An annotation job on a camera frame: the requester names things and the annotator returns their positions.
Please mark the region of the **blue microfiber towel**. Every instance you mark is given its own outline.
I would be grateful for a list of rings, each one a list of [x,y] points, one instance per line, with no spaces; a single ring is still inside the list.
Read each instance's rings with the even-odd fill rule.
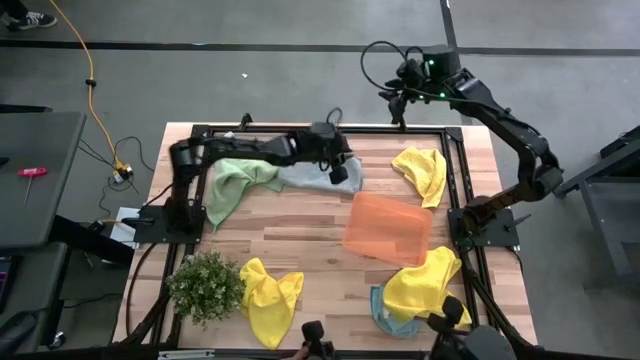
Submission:
[[[399,338],[411,338],[421,330],[421,322],[417,319],[401,323],[386,309],[383,301],[384,287],[372,286],[370,289],[370,311],[376,325],[388,335]]]

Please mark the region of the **artificial green plant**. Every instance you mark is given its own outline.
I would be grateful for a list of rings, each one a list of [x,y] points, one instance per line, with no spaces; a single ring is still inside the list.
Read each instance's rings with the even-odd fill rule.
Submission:
[[[246,288],[237,263],[217,251],[187,255],[166,284],[175,314],[203,329],[238,310]]]

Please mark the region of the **person's leg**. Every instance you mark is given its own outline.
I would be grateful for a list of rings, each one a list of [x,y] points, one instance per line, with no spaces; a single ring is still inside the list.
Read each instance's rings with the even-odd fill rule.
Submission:
[[[12,19],[20,20],[28,15],[29,10],[21,0],[0,0],[0,12],[6,13]]]

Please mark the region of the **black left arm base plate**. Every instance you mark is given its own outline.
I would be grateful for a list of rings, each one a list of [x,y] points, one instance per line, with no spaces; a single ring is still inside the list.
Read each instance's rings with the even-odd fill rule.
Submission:
[[[121,224],[135,230],[134,241],[140,244],[187,244],[199,243],[203,233],[206,212],[202,207],[187,205],[185,209],[172,206],[149,206],[129,216]]]

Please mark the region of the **large yellow microfiber towel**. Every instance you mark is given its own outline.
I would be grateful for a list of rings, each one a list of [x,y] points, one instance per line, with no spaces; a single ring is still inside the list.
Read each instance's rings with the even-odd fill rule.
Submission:
[[[427,251],[422,265],[401,269],[384,285],[384,309],[401,325],[417,317],[443,316],[444,302],[453,296],[448,284],[460,268],[461,260],[449,248]]]

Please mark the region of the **grey metal cart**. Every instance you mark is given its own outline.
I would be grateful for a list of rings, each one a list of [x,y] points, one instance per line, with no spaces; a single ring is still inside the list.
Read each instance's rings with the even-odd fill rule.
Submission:
[[[563,199],[579,191],[591,224],[603,240],[615,273],[584,284],[586,291],[640,285],[627,245],[640,246],[640,125],[621,134],[600,152],[597,163],[561,184]]]

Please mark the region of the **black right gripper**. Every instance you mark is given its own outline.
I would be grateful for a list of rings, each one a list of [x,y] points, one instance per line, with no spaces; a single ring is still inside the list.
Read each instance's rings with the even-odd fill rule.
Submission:
[[[406,110],[406,98],[428,98],[429,93],[424,89],[428,82],[428,75],[422,60],[409,58],[404,60],[396,69],[395,90],[383,90],[378,95],[386,101],[391,101],[391,116],[403,115]]]

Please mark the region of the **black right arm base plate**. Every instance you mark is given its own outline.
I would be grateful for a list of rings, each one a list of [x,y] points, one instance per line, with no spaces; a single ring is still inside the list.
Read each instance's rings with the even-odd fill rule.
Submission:
[[[530,214],[515,219],[510,208],[500,210],[478,234],[464,228],[463,210],[452,208],[447,213],[453,245],[458,249],[471,250],[479,247],[503,247],[518,250],[520,241],[517,226]]]

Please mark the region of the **dark grey desk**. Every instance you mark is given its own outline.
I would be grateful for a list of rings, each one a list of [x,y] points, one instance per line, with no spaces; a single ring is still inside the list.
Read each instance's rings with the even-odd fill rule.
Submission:
[[[0,114],[0,249],[39,247],[48,242],[86,116],[79,112]],[[24,168],[45,167],[33,180]]]

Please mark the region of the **black aluminium table frame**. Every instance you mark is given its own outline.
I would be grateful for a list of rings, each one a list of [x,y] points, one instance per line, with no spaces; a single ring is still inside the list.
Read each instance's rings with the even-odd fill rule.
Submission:
[[[208,130],[204,123],[168,123],[165,126],[149,198],[170,183],[168,148],[189,137],[193,130]],[[215,127],[217,134],[231,123]],[[414,187],[391,167],[391,161],[409,147],[439,148],[451,156],[454,204],[464,206],[473,195],[493,195],[502,190],[489,130],[481,126],[418,126],[401,133],[391,125],[345,125],[351,148],[362,160],[364,191],[420,205]],[[237,209],[215,233],[205,224],[196,250],[213,249],[243,265],[259,258],[276,280],[288,273],[304,273],[303,290],[293,323],[279,349],[297,349],[303,341],[301,326],[319,320],[325,339],[337,350],[428,350],[435,333],[428,327],[409,339],[394,338],[379,329],[371,315],[370,288],[386,283],[400,267],[376,258],[360,256],[342,246],[351,210],[351,198],[329,192],[287,187],[273,192],[250,188]],[[159,244],[143,262],[134,282],[130,305],[131,329],[142,321],[156,301],[164,274],[169,245]],[[518,261],[509,250],[485,250],[488,276],[495,301],[529,342],[537,343],[524,280]],[[181,322],[180,348],[265,350],[253,335],[249,321],[233,313],[206,329],[190,320]]]

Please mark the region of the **grey microfiber towel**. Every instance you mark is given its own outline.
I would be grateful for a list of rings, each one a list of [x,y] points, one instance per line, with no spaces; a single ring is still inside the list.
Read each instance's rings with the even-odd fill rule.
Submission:
[[[351,157],[343,164],[347,171],[347,179],[339,184],[332,184],[329,171],[321,171],[318,164],[300,162],[278,170],[277,179],[284,185],[354,195],[363,188],[364,171],[362,162]]]

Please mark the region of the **orange translucent plastic bin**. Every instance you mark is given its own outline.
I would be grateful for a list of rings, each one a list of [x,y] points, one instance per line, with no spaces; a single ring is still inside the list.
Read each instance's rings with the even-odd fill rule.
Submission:
[[[355,194],[342,245],[349,251],[399,266],[425,262],[433,213],[372,193]]]

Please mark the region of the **person's shoe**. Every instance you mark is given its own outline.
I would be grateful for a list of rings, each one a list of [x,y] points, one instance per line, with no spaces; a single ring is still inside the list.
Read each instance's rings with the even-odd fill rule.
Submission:
[[[50,14],[28,11],[21,18],[10,18],[5,22],[10,31],[26,31],[36,28],[49,28],[57,24],[57,18]]]

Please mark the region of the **green microfiber towel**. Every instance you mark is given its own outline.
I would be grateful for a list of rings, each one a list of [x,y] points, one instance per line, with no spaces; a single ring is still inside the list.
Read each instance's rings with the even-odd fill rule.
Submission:
[[[206,214],[213,231],[232,214],[244,192],[259,185],[281,192],[284,184],[278,180],[279,168],[263,160],[223,158],[213,165],[209,177]]]

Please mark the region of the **yellow waffle-weave towel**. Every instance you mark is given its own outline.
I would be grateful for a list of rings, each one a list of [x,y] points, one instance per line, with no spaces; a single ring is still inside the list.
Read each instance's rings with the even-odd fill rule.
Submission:
[[[293,322],[304,274],[291,272],[276,280],[259,258],[253,258],[241,268],[240,278],[245,284],[241,312],[257,340],[267,349],[276,350]]]

